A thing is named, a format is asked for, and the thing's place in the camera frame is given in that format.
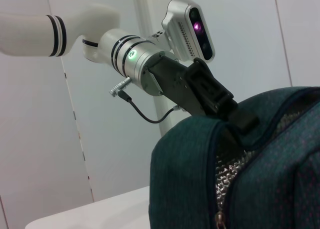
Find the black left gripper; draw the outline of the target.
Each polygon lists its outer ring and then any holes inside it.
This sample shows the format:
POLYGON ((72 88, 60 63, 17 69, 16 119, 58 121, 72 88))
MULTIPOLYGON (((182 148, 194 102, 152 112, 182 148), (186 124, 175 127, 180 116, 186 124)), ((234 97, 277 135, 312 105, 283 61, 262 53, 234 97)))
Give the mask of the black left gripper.
MULTIPOLYGON (((212 74, 208 65, 195 58, 187 68, 183 64, 160 55, 149 67, 162 94, 192 116, 214 116, 229 122, 246 135, 259 125, 258 116, 241 109, 234 95, 212 74)), ((230 125, 221 130, 222 147, 241 147, 237 131, 230 125)))

